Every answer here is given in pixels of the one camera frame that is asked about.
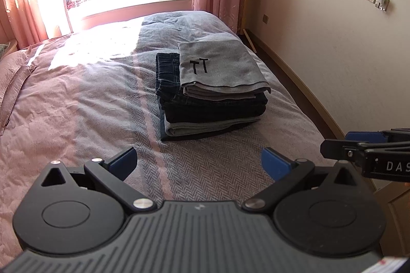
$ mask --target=wooden furniture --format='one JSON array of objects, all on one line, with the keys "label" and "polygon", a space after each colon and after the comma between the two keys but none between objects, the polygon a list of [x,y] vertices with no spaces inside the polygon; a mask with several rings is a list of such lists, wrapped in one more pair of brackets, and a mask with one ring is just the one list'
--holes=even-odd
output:
[{"label": "wooden furniture", "polygon": [[385,256],[410,255],[410,188],[403,183],[390,182],[374,193],[382,207],[387,227],[380,246]]},{"label": "wooden furniture", "polygon": [[6,51],[3,54],[3,57],[5,57],[6,55],[16,52],[17,51],[17,41],[15,39],[12,39],[10,41],[10,45],[6,48]]}]

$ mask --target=beige wall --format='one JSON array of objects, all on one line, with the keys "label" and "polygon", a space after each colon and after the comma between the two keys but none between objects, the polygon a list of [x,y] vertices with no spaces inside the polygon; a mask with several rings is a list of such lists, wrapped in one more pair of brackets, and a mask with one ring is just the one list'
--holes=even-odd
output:
[{"label": "beige wall", "polygon": [[246,22],[344,132],[410,127],[410,0],[390,1],[249,0]]}]

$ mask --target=gray towel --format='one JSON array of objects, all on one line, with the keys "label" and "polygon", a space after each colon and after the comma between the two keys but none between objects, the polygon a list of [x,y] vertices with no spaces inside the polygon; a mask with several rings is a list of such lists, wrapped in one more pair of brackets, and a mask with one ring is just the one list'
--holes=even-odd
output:
[{"label": "gray towel", "polygon": [[180,83],[187,96],[221,101],[271,92],[245,45],[233,36],[218,41],[183,42],[178,48]]},{"label": "gray towel", "polygon": [[247,122],[255,122],[260,119],[258,117],[241,118],[241,119],[231,119],[231,120],[221,120],[218,122],[203,122],[203,123],[192,123],[192,122],[178,122],[169,123],[166,116],[165,121],[165,133],[169,136],[185,136],[206,132],[214,132],[216,130],[222,130],[228,128],[235,124],[242,124]]}]

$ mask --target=baseboard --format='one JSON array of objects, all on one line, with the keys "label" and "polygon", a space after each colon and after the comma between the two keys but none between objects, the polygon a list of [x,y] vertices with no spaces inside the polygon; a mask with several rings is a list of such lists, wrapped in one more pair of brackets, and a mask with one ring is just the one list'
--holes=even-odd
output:
[{"label": "baseboard", "polygon": [[269,47],[267,46],[259,37],[257,37],[252,31],[247,29],[249,37],[253,42],[259,46],[263,51],[265,51],[276,64],[288,75],[288,77],[293,81],[293,83],[299,88],[299,90],[306,96],[311,105],[316,109],[319,115],[323,118],[327,126],[331,129],[333,134],[337,139],[344,139],[344,133],[331,117],[329,112],[325,109],[322,103],[313,95],[310,89],[303,83],[303,81],[295,74],[295,72]]}]

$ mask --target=stack of folded clothes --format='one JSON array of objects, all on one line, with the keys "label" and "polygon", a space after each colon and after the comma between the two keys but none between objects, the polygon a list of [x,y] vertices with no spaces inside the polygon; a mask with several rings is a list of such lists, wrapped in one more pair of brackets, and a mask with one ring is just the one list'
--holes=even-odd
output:
[{"label": "stack of folded clothes", "polygon": [[270,92],[241,41],[179,43],[158,53],[155,92],[161,140],[191,140],[243,128],[260,119]]}]

